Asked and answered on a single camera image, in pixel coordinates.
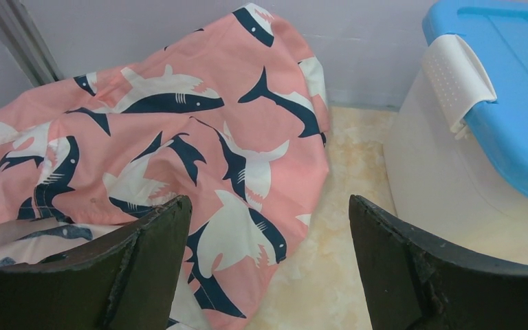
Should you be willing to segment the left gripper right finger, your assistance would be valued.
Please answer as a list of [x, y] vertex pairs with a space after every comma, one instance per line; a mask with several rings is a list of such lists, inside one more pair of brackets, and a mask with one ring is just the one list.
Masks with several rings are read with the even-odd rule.
[[528, 329], [528, 265], [456, 245], [349, 199], [355, 257], [374, 329]]

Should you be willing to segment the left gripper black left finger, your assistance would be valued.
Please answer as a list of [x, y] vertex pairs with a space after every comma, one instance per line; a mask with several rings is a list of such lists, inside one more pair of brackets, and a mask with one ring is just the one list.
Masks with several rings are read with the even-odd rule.
[[84, 245], [0, 267], [0, 329], [165, 329], [192, 211], [180, 195]]

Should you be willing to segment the white plastic storage bin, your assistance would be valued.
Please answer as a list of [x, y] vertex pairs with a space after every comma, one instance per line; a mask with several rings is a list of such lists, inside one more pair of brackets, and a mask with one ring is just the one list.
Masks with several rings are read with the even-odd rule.
[[481, 61], [455, 34], [428, 47], [384, 158], [397, 216], [467, 249], [528, 264], [528, 198], [492, 166], [465, 122], [497, 95]]

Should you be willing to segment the pink patterned cloth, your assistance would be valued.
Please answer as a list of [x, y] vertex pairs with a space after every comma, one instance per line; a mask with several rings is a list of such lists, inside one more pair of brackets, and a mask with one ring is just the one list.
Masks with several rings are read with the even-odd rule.
[[322, 65], [248, 3], [138, 63], [0, 108], [0, 266], [91, 243], [185, 195], [168, 329], [244, 329], [329, 172]]

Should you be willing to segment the blue plastic bin lid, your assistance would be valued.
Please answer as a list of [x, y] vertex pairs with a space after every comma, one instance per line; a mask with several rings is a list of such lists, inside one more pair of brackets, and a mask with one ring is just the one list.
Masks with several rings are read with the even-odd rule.
[[438, 1], [422, 28], [428, 43], [460, 36], [481, 61], [496, 99], [465, 121], [496, 172], [528, 197], [528, 3]]

